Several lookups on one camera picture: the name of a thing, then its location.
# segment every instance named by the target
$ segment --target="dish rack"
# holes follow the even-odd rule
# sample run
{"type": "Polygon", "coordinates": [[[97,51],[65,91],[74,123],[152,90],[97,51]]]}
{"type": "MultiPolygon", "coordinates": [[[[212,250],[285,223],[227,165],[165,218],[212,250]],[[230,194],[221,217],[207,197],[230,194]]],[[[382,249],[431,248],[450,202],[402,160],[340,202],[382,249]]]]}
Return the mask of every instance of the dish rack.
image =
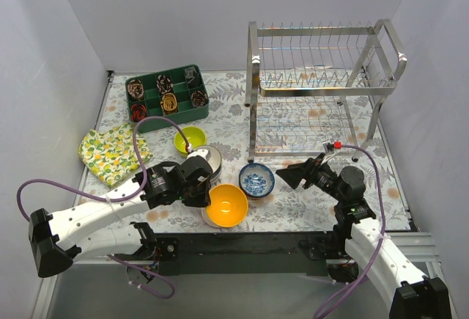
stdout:
{"type": "Polygon", "coordinates": [[[352,26],[274,27],[249,23],[245,105],[250,106],[249,155],[303,156],[333,140],[358,145],[349,96],[372,96],[366,138],[376,131],[385,99],[407,64],[391,21],[352,26]],[[397,54],[391,69],[388,54],[397,54]]]}

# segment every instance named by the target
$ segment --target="bowl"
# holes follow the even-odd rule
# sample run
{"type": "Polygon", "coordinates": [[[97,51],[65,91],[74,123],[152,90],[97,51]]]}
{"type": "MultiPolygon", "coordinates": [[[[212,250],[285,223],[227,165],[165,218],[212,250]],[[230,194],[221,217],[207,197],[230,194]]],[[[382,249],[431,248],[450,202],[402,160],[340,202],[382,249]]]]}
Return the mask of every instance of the bowl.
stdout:
{"type": "Polygon", "coordinates": [[[224,183],[212,188],[210,205],[202,209],[205,222],[213,227],[233,227],[248,214],[248,198],[235,185],[224,183]]]}
{"type": "Polygon", "coordinates": [[[194,149],[191,155],[198,155],[197,153],[203,150],[208,152],[206,160],[213,170],[213,173],[210,175],[210,182],[213,184],[221,175],[221,154],[217,148],[212,147],[211,145],[201,145],[200,147],[194,149]]]}
{"type": "MultiPolygon", "coordinates": [[[[188,138],[189,143],[192,144],[192,149],[200,147],[201,145],[207,143],[205,132],[201,128],[198,128],[196,126],[188,126],[184,127],[182,129],[182,132],[184,132],[185,136],[188,138]]],[[[185,151],[185,141],[179,131],[176,133],[176,136],[174,136],[174,146],[179,151],[179,153],[183,155],[188,154],[185,151]]]]}
{"type": "Polygon", "coordinates": [[[273,190],[276,180],[268,167],[252,163],[241,169],[239,184],[248,197],[263,198],[273,190]]]}

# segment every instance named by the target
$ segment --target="lemon print cloth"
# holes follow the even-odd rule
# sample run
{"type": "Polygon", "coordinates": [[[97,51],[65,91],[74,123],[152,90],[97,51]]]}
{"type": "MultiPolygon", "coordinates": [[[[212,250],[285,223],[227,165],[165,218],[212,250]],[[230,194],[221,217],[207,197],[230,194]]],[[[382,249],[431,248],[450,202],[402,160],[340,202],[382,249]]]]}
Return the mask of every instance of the lemon print cloth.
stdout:
{"type": "MultiPolygon", "coordinates": [[[[124,123],[106,132],[91,130],[78,147],[81,160],[108,187],[139,168],[132,143],[133,127],[134,124],[124,123]]],[[[152,153],[140,133],[137,144],[143,161],[151,159],[152,153]]]]}

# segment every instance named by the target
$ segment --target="blue and white bowl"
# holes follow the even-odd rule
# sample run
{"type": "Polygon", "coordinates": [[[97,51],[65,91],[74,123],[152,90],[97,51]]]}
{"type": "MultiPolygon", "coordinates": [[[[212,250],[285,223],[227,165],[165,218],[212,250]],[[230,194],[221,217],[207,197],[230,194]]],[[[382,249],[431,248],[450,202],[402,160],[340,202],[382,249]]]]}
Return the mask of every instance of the blue and white bowl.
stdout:
{"type": "Polygon", "coordinates": [[[270,194],[276,181],[268,167],[252,163],[241,169],[239,183],[248,197],[263,198],[270,194]]]}

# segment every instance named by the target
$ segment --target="green organizer box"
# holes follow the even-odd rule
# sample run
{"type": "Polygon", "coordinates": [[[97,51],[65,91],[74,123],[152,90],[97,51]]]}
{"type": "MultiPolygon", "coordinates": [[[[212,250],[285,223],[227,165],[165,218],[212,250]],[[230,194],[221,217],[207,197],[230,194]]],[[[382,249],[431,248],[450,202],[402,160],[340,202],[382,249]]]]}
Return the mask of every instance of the green organizer box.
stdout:
{"type": "MultiPolygon", "coordinates": [[[[200,69],[196,65],[187,65],[184,67],[173,68],[171,70],[150,73],[149,75],[145,76],[137,76],[129,78],[125,82],[125,95],[127,96],[127,105],[128,105],[128,113],[129,119],[132,121],[132,114],[130,108],[133,104],[145,104],[147,107],[147,116],[164,116],[168,117],[170,120],[173,120],[176,123],[187,123],[190,121],[204,119],[208,116],[208,106],[209,102],[207,101],[207,105],[194,108],[191,102],[191,94],[197,90],[203,91],[207,94],[207,90],[205,89],[204,80],[202,76],[200,76],[201,85],[197,88],[189,88],[187,83],[185,82],[185,72],[184,69],[194,66],[197,69],[197,72],[200,74],[200,69]],[[160,75],[168,76],[173,84],[174,84],[174,95],[176,95],[177,99],[177,108],[178,112],[169,115],[163,115],[163,110],[161,109],[161,97],[160,93],[158,92],[158,88],[156,87],[156,78],[160,75]],[[135,101],[129,96],[127,91],[127,84],[132,81],[133,79],[140,79],[143,86],[144,86],[144,99],[140,101],[135,101]]],[[[140,128],[139,132],[145,133],[150,131],[160,130],[161,128],[169,127],[170,124],[163,120],[153,120],[149,122],[143,123],[140,128]]]]}

